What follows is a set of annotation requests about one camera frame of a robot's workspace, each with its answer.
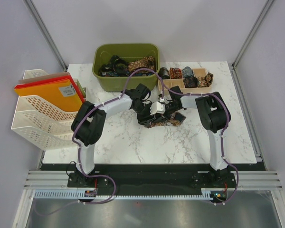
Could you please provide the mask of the brown cat pattern tie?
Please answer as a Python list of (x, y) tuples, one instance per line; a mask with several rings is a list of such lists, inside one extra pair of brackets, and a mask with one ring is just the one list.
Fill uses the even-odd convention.
[(153, 128), (157, 126), (171, 126), (178, 127), (180, 126), (186, 119), (186, 116), (179, 112), (174, 112), (168, 117), (164, 115), (159, 115), (155, 120), (151, 120), (146, 123), (144, 126), (147, 128)]

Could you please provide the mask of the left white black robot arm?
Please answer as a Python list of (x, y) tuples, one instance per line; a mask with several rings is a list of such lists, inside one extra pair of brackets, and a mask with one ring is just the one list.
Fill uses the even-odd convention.
[(126, 110), (136, 112), (139, 124), (148, 126), (155, 119), (151, 115), (152, 102), (147, 99), (151, 91), (143, 84), (135, 89), (125, 90), (120, 95), (105, 102), (93, 104), (84, 102), (72, 125), (72, 141), (78, 145), (78, 162), (76, 168), (81, 172), (78, 181), (85, 187), (93, 185), (95, 176), (94, 150), (95, 144), (100, 139), (107, 118)]

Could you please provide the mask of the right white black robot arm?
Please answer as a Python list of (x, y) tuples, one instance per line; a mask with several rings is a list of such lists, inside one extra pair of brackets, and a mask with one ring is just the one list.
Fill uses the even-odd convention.
[(211, 186), (219, 187), (225, 182), (225, 175), (221, 171), (229, 166), (224, 154), (224, 132), (228, 128), (231, 114), (225, 102), (219, 92), (184, 94), (178, 86), (169, 88), (168, 91), (171, 99), (180, 103), (178, 107), (198, 110), (200, 122), (208, 133), (210, 146), (209, 165), (214, 170), (208, 175), (208, 181)]

